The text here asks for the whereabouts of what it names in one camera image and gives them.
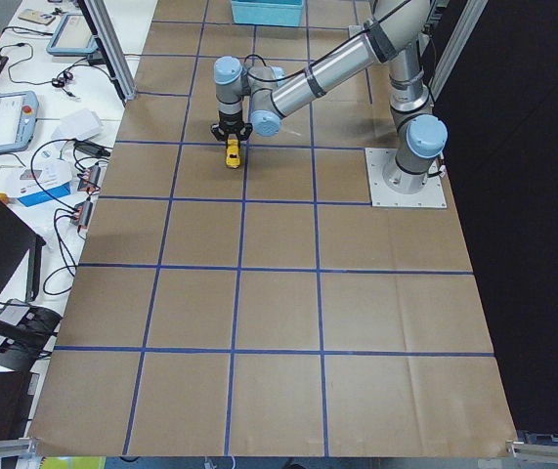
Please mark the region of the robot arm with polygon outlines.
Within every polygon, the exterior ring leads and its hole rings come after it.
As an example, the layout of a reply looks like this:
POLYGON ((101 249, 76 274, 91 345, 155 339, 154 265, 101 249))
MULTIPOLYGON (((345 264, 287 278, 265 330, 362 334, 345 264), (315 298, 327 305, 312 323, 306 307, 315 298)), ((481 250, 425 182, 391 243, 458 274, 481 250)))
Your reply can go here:
POLYGON ((224 143, 227 165, 239 165, 239 148, 251 135, 274 137, 288 116, 324 97, 337 100, 358 76, 386 67, 399 141, 380 175, 396 193, 425 189, 439 175, 433 166, 448 139, 446 124, 433 113, 419 49, 433 8, 431 1, 372 1, 360 27, 291 73, 258 54, 218 58, 213 65, 218 120, 210 131, 224 143))

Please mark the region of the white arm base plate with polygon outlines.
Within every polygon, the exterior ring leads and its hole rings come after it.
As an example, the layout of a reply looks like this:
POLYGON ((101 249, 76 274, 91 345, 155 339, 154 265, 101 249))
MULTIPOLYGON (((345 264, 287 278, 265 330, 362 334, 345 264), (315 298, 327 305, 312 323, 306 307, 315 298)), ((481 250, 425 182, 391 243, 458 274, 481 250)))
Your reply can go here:
POLYGON ((391 209, 447 209, 442 178, 435 176, 437 163, 421 175, 403 171, 396 149, 365 148, 371 205, 391 209))

